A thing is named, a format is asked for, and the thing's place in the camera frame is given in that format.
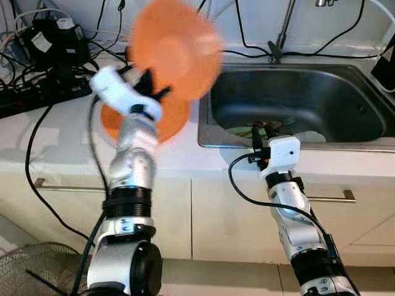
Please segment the black appliance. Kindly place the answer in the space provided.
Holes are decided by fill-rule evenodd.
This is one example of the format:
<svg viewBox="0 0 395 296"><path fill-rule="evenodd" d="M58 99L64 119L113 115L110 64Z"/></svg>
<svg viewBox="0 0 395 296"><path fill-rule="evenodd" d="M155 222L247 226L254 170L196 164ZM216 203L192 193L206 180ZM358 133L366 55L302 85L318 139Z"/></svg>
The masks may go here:
<svg viewBox="0 0 395 296"><path fill-rule="evenodd" d="M372 68L373 77L387 93L392 93L395 90L395 66L394 62L391 61L393 45L394 41L391 41L383 53L379 55L375 66Z"/></svg>

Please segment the green plate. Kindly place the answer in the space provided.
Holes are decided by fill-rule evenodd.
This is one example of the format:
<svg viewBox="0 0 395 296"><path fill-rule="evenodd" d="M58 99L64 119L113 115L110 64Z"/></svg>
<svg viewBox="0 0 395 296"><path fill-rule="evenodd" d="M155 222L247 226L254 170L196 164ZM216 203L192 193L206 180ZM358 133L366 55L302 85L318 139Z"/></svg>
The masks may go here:
<svg viewBox="0 0 395 296"><path fill-rule="evenodd" d="M255 139L255 135L258 135L259 138L264 136L264 133L255 126L239 126L227 129L227 131L235 136L240 136L245 139Z"/></svg>

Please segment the stainless steel sink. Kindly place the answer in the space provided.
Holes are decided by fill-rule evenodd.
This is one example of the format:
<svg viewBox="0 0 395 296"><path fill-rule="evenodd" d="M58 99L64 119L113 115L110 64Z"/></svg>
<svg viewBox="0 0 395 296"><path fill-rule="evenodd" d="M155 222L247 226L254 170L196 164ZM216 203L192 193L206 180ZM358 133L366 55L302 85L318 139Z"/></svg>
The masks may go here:
<svg viewBox="0 0 395 296"><path fill-rule="evenodd" d="M358 67L345 64L227 63L199 104L197 141L203 147L250 149L251 139L227 129L295 117L266 130L271 138L316 131L326 143L303 149L394 152L395 112Z"/></svg>

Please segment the white plate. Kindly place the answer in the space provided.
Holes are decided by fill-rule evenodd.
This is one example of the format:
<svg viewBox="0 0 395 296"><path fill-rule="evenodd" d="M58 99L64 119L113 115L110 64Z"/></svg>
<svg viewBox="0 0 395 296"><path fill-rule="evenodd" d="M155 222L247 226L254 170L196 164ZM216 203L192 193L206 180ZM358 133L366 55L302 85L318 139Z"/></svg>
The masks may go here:
<svg viewBox="0 0 395 296"><path fill-rule="evenodd" d="M326 138L324 137L324 135L316 131L304 131L304 132L296 133L294 134L294 136L298 138L303 144L326 143Z"/></svg>

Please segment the orange plastic plate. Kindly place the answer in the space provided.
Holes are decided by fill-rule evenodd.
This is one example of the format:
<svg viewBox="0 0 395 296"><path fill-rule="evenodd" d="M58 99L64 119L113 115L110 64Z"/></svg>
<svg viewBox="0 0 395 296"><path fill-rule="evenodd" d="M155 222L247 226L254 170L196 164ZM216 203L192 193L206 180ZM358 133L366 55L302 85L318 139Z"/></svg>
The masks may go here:
<svg viewBox="0 0 395 296"><path fill-rule="evenodd" d="M173 96L167 96L162 100L163 118L156 122L160 142L168 141L183 129L189 120L191 104L191 101ZM110 107L102 105L101 122L107 134L116 142L122 125L121 115Z"/></svg>

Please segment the orange plastic bowl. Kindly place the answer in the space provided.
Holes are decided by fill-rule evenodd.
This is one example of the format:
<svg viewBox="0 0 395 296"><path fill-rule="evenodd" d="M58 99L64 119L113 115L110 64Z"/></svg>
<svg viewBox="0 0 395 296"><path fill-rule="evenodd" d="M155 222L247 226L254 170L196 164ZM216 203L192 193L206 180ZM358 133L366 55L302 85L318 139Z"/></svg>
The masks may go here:
<svg viewBox="0 0 395 296"><path fill-rule="evenodd" d="M136 16L130 61L152 71L154 87L170 97L197 101L220 73L223 40L214 25L183 0L152 0Z"/></svg>

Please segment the black power adapter box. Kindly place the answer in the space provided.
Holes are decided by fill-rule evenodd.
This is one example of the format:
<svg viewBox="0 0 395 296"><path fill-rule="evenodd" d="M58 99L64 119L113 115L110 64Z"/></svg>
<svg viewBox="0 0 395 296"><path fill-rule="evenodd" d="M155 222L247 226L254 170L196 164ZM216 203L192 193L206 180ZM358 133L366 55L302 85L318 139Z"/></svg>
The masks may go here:
<svg viewBox="0 0 395 296"><path fill-rule="evenodd" d="M37 67L81 67L90 60L87 37L71 18L38 18L18 37L28 61Z"/></svg>

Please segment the brown utensil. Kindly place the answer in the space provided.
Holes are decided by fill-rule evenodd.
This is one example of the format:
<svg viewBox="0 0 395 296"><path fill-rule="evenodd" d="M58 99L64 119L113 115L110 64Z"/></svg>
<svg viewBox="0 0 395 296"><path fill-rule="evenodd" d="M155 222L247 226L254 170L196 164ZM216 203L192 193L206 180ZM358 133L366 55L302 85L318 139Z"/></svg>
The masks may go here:
<svg viewBox="0 0 395 296"><path fill-rule="evenodd" d="M270 121L257 121L256 126L258 126L260 129L279 131L283 127L283 124L281 121L270 120Z"/></svg>

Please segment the chrome gooseneck faucet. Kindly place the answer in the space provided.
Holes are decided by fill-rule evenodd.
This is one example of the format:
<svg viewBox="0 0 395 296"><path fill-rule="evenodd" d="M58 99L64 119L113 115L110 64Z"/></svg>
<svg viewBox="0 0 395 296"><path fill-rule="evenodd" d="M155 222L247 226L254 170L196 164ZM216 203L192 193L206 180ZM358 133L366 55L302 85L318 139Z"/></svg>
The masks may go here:
<svg viewBox="0 0 395 296"><path fill-rule="evenodd" d="M268 58L268 62L270 64L278 64L280 63L282 57L284 56L335 57L335 55L328 55L328 54L305 54L299 52L282 52L287 39L287 30L288 30L289 22L291 20L291 16L293 16L293 11L295 7L296 7L296 0L289 0L288 8L286 9L284 23L282 23L276 42L275 43L271 41L268 42L268 47L272 51L272 53Z"/></svg>

